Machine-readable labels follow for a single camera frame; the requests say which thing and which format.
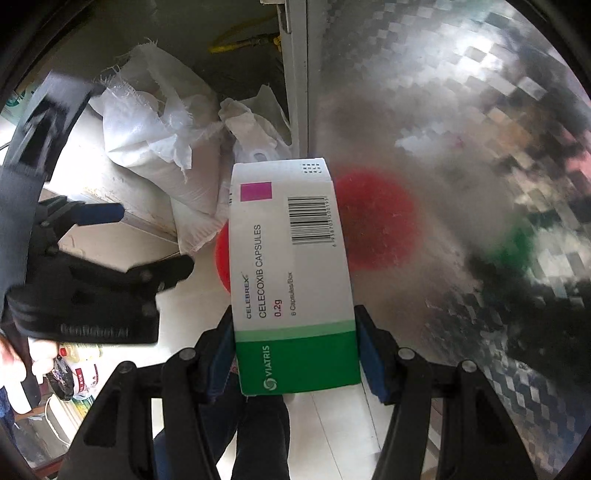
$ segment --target red circular object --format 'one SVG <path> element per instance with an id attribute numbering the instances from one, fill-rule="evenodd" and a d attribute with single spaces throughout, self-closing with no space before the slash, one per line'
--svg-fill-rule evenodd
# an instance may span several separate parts
<path id="1" fill-rule="evenodd" d="M 414 252 L 419 228 L 411 195 L 389 172 L 359 168 L 335 180 L 349 269 L 403 264 Z"/>
<path id="2" fill-rule="evenodd" d="M 230 291 L 230 236 L 228 233 L 228 222 L 226 222 L 217 236 L 214 256 L 216 259 L 217 275 L 220 277 L 225 289 Z"/>

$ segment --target person's leg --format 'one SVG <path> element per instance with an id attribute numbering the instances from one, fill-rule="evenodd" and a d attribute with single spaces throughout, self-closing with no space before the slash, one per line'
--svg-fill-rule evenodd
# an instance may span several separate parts
<path id="1" fill-rule="evenodd" d="M 240 391 L 238 375 L 230 373 L 224 393 L 212 405 L 200 407 L 203 430 L 213 460 L 217 463 L 232 441 L 242 417 L 246 398 Z M 172 475 L 166 455 L 165 431 L 154 439 L 154 456 L 158 480 L 169 480 Z"/>
<path id="2" fill-rule="evenodd" d="M 238 424 L 232 480 L 289 480 L 290 416 L 281 395 L 249 397 Z"/>

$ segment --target barcode number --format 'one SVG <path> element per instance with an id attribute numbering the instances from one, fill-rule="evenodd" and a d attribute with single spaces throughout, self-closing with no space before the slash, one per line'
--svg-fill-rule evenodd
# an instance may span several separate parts
<path id="1" fill-rule="evenodd" d="M 327 197 L 288 197 L 291 243 L 334 244 L 335 230 Z"/>

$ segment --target person's hand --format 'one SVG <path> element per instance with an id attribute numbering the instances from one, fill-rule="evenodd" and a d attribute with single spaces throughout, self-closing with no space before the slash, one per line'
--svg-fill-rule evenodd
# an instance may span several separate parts
<path id="1" fill-rule="evenodd" d="M 29 353 L 33 366 L 31 370 L 39 383 L 43 375 L 53 369 L 53 359 L 57 357 L 57 343 L 50 340 L 33 340 L 29 338 Z M 0 335 L 0 388 L 7 381 L 22 382 L 27 376 L 25 365 L 12 348 L 6 337 Z"/>

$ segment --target light green stripe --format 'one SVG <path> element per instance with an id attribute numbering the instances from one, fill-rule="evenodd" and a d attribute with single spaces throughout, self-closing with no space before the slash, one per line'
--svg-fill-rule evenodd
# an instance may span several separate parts
<path id="1" fill-rule="evenodd" d="M 235 332 L 237 342 L 260 342 L 262 340 L 287 340 L 291 338 L 319 337 L 355 330 L 355 320 L 306 325 L 303 327 L 276 328 L 270 330 L 243 330 Z"/>

